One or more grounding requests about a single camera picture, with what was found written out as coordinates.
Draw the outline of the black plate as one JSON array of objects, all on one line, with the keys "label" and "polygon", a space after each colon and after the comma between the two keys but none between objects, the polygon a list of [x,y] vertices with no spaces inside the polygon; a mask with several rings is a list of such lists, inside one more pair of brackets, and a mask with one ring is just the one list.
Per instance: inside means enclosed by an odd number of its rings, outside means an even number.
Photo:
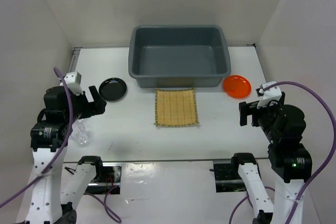
[{"label": "black plate", "polygon": [[117,102],[126,95],[127,85],[120,78],[109,78],[99,87],[100,96],[107,102]]}]

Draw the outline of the orange plastic plate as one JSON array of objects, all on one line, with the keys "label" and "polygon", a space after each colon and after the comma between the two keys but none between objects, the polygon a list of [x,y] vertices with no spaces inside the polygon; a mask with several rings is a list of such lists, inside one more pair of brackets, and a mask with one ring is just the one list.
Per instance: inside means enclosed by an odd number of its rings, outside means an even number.
[{"label": "orange plastic plate", "polygon": [[224,91],[232,98],[243,99],[250,95],[250,82],[239,75],[228,76],[223,82]]}]

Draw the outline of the clear plastic cup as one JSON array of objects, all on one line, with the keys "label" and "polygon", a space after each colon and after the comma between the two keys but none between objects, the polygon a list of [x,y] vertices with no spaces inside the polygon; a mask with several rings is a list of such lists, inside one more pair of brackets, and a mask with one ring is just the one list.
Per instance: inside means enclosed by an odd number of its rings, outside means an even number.
[{"label": "clear plastic cup", "polygon": [[78,145],[84,146],[89,144],[89,133],[79,127],[73,129],[70,137]]},{"label": "clear plastic cup", "polygon": [[79,128],[81,131],[84,131],[85,130],[85,126],[84,124],[82,123],[83,120],[81,119],[77,119],[74,123],[73,123],[73,128],[76,129],[76,128]]}]

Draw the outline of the woven bamboo mat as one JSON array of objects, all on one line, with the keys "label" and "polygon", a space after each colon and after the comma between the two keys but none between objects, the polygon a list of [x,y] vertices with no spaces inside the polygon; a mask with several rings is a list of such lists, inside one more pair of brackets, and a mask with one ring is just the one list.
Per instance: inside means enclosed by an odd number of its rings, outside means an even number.
[{"label": "woven bamboo mat", "polygon": [[154,125],[157,127],[199,125],[195,89],[156,89]]}]

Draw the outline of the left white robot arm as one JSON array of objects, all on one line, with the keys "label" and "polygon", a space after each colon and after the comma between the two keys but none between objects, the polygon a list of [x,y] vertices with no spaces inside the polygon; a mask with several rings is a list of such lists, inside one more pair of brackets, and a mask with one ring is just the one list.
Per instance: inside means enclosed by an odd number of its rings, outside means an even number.
[{"label": "left white robot arm", "polygon": [[90,86],[89,91],[92,102],[84,92],[75,94],[63,86],[50,88],[44,95],[45,108],[30,132],[37,180],[26,223],[76,223],[76,209],[89,183],[104,177],[101,157],[83,156],[71,181],[61,190],[62,167],[73,122],[101,115],[107,105],[96,87]]}]

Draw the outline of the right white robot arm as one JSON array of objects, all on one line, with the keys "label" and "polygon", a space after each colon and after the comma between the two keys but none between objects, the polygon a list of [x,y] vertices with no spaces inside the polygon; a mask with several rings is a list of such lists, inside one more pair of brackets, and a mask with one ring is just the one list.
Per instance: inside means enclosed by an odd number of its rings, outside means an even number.
[{"label": "right white robot arm", "polygon": [[259,107],[257,102],[239,104],[240,125],[252,125],[264,132],[268,159],[275,173],[275,197],[269,198],[261,180],[256,159],[251,153],[236,153],[231,158],[230,172],[241,178],[254,211],[253,223],[301,223],[305,191],[303,185],[311,177],[312,158],[301,144],[306,128],[304,113],[284,99],[271,100]]}]

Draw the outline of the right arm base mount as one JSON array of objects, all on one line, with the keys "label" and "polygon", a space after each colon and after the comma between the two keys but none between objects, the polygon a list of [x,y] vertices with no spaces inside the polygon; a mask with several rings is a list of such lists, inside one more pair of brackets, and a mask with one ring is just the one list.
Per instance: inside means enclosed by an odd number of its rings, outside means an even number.
[{"label": "right arm base mount", "polygon": [[214,174],[217,193],[246,191],[243,180],[235,172],[230,160],[213,161],[213,168],[209,171]]}]

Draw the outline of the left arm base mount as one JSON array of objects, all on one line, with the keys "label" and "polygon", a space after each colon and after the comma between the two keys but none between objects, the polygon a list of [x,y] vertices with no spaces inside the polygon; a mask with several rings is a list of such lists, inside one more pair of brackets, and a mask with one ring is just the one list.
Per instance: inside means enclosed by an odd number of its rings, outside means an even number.
[{"label": "left arm base mount", "polygon": [[62,170],[61,194],[74,195],[77,190],[94,195],[119,194],[122,163],[104,162],[102,172],[89,164],[65,163]]}]

